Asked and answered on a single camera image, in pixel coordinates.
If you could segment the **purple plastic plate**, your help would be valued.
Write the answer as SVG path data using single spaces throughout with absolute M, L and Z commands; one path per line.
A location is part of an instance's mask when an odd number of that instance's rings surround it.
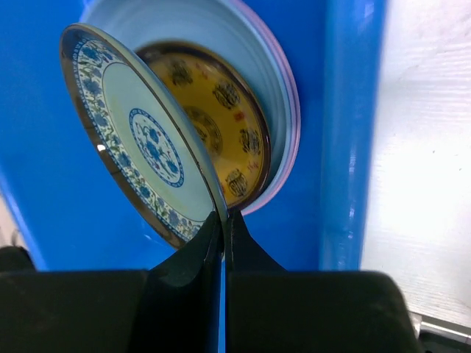
M 283 87 L 286 89 L 289 105 L 288 117 L 286 118 L 286 121 L 282 123 L 282 127 L 286 129 L 283 133 L 286 145 L 285 151 L 283 152 L 283 158 L 277 167 L 275 176 L 272 178 L 265 191 L 253 203 L 242 210 L 243 215 L 249 215 L 271 201 L 283 187 L 291 173 L 300 144 L 301 106 L 291 66 L 282 46 L 271 29 L 247 4 L 242 1 L 233 1 L 232 3 L 241 13 L 242 17 L 247 19 L 250 25 L 254 27 L 255 31 L 257 31 L 261 36 L 262 42 L 268 46 L 269 52 L 274 55 L 275 63 L 280 69 L 280 73 L 283 78 Z

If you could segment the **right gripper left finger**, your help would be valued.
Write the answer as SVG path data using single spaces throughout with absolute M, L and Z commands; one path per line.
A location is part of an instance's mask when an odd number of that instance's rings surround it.
M 149 270 L 35 269 L 19 246 L 1 249 L 3 352 L 216 352 L 222 225 Z

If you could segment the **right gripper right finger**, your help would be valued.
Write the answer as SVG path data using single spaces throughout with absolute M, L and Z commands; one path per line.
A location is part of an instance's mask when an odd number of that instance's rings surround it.
M 287 271 L 230 212 L 224 231 L 228 352 L 419 352 L 395 282 L 374 271 Z

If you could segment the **green floral plate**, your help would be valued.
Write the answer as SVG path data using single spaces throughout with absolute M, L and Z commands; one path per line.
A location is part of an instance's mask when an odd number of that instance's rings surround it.
M 89 24 L 67 26 L 60 64 L 82 125 L 140 216 L 175 248 L 227 206 L 209 154 L 183 108 L 123 43 Z

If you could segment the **light blue plastic plate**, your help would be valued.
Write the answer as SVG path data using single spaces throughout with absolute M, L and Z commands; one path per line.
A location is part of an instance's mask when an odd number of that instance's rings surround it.
M 130 49 L 158 40 L 186 40 L 229 62 L 247 81 L 266 115 L 272 138 L 270 183 L 286 147 L 282 123 L 289 114 L 288 96 L 274 55 L 232 2 L 90 1 L 80 21 Z

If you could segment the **yellow patterned plate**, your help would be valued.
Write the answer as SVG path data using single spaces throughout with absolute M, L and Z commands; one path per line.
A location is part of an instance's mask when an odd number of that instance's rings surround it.
M 136 53 L 194 125 L 227 206 L 249 206 L 268 181 L 272 153 L 265 114 L 244 78 L 218 54 L 195 43 L 159 41 Z

